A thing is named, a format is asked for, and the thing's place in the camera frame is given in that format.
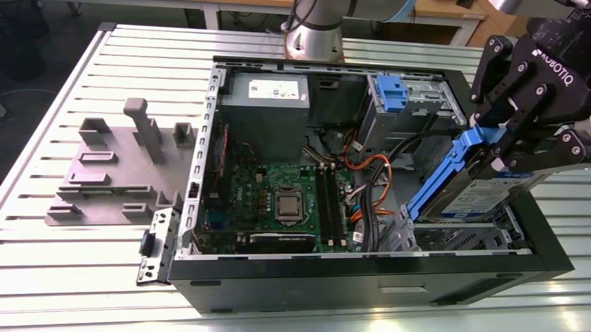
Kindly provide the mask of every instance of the black cable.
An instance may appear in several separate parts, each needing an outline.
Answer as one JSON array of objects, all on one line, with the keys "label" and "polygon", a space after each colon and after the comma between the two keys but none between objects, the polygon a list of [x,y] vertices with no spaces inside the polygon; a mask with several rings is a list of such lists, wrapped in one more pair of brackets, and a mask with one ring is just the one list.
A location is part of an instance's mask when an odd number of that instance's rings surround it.
[{"label": "black cable", "polygon": [[298,21],[297,24],[296,24],[293,27],[288,28],[288,29],[284,31],[285,33],[290,33],[290,32],[293,32],[293,30],[294,30],[296,28],[298,28],[298,27],[301,26],[301,24],[304,24],[306,18],[308,18],[308,17],[310,16],[310,14],[312,14],[313,7],[316,7],[316,2],[317,2],[317,0],[313,0],[313,3],[312,3],[312,6],[310,6],[310,9],[308,10],[308,12],[305,13],[304,17],[301,18],[301,21]]},{"label": "black cable", "polygon": [[296,7],[298,4],[298,0],[293,0],[293,6],[292,6],[292,10],[289,12],[289,16],[286,17],[286,28],[289,29],[289,27],[293,24],[293,19],[296,19]]},{"label": "black cable", "polygon": [[[405,140],[402,140],[396,147],[392,149],[388,155],[388,160],[392,163],[396,158],[404,153],[404,151],[420,140],[425,139],[428,136],[454,136],[461,132],[458,129],[444,129],[444,130],[433,130],[426,131],[424,133],[417,133],[416,135],[410,136]],[[377,226],[377,218],[376,213],[373,211],[373,202],[370,200],[370,194],[373,190],[373,183],[377,181],[378,175],[381,174],[384,170],[384,163],[378,164],[378,167],[373,171],[373,174],[370,176],[369,181],[366,182],[365,190],[361,197],[361,213],[362,213],[362,219],[364,219],[364,226],[366,225],[366,228],[369,230],[369,238],[370,238],[370,246],[366,246],[368,251],[377,251],[377,239],[378,239],[378,226]]]},{"label": "black cable", "polygon": [[250,30],[260,28],[262,26],[262,24],[265,23],[266,19],[268,19],[268,14],[265,14],[265,17],[260,21],[258,25],[251,27]]}]

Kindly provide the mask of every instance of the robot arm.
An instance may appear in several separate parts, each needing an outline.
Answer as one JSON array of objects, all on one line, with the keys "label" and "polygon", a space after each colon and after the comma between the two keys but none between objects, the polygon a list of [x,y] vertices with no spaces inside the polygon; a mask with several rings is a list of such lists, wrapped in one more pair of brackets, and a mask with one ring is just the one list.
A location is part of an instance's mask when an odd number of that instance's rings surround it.
[{"label": "robot arm", "polygon": [[344,17],[396,21],[409,15],[416,0],[294,0],[285,48],[292,59],[336,62],[342,59],[340,23]]},{"label": "robot arm", "polygon": [[[490,36],[472,85],[470,130],[406,205],[413,221],[476,221],[553,172],[591,165],[591,12],[532,19],[513,45]],[[486,206],[461,200],[505,186]]]}]

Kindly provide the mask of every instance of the white table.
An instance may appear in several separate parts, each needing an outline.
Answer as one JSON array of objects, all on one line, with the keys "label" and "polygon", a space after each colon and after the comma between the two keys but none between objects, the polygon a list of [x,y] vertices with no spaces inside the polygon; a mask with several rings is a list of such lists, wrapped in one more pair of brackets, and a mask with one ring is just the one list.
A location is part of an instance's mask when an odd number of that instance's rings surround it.
[{"label": "white table", "polygon": [[[145,226],[45,226],[43,214],[79,142],[75,131],[82,118],[99,116],[109,125],[131,126],[122,103],[127,97],[141,97],[147,99],[147,113],[158,127],[174,122],[198,127],[215,54],[282,57],[281,39],[258,33],[145,26],[118,26],[95,34],[0,187],[0,326],[58,331],[70,327],[93,331],[591,330],[586,171],[552,176],[533,191],[576,271],[469,306],[202,317],[173,287],[134,286]],[[344,55],[352,63],[461,70],[470,80],[480,50],[345,39]]]},{"label": "white table", "polygon": [[[219,11],[260,12],[265,14],[280,15],[288,15],[290,11],[290,8],[285,6],[261,6],[241,3],[219,3],[214,1],[205,2],[194,0],[79,0],[79,2],[103,3],[110,5],[197,9],[202,11],[205,18],[205,27],[209,30],[219,30]],[[408,17],[404,23],[412,21],[412,23],[414,24],[430,24],[434,26],[457,27],[449,45],[465,46],[484,16],[485,15],[480,13],[473,15],[461,15],[457,17],[421,16],[421,12],[418,11],[416,17],[413,19]]]}]

